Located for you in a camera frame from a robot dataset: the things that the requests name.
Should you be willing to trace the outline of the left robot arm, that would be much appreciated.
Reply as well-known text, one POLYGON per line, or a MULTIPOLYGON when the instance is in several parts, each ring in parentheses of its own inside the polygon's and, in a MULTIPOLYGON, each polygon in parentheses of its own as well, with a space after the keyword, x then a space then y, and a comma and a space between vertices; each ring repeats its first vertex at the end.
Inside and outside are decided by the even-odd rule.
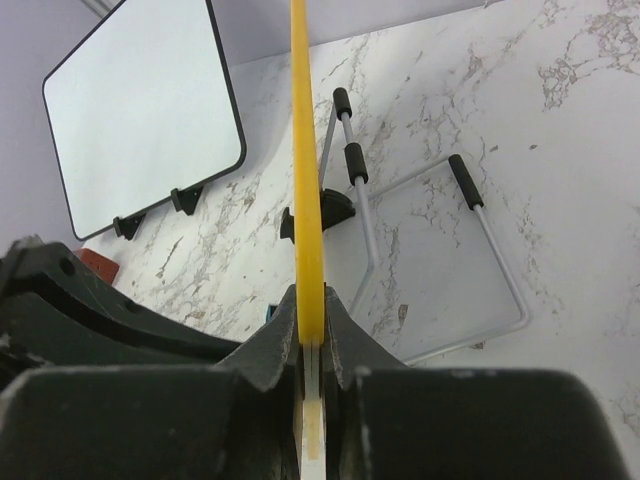
POLYGON ((215 364, 238 345, 136 303, 61 243, 1 260, 1 353, 30 367, 215 364))

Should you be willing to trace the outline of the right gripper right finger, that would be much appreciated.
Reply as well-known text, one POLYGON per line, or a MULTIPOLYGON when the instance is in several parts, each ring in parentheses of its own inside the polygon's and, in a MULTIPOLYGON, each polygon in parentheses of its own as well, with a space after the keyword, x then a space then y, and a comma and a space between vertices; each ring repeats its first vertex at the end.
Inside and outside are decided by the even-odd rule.
POLYGON ((411 368, 326 292, 331 479, 626 479, 595 397, 544 369, 411 368))

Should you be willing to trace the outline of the blue black whiteboard eraser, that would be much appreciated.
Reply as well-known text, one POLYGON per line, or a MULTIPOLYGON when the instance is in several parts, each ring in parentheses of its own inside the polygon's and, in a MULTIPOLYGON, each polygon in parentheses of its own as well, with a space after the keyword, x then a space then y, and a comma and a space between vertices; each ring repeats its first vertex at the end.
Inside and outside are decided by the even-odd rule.
POLYGON ((268 323, 271 320, 271 318, 272 318, 272 316, 273 316, 273 314, 274 314, 276 309, 277 309, 276 305, 269 304, 267 306, 266 313, 265 313, 265 322, 266 323, 268 323))

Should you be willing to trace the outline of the small yellow-framed whiteboard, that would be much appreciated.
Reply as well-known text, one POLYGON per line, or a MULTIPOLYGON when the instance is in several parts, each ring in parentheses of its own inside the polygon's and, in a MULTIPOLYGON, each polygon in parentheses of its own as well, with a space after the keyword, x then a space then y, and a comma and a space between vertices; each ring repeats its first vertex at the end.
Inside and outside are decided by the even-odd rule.
POLYGON ((325 285, 306 2, 290 3, 296 315, 303 355, 301 477, 325 479, 321 397, 325 285))

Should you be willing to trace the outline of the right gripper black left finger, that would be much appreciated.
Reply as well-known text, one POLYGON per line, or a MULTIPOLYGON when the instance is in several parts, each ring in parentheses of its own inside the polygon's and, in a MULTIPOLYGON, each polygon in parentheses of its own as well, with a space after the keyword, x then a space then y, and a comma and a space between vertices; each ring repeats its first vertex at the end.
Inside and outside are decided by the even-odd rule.
POLYGON ((5 479, 296 479, 295 292, 243 343, 158 345, 63 294, 2 302, 25 368, 1 394, 5 479))

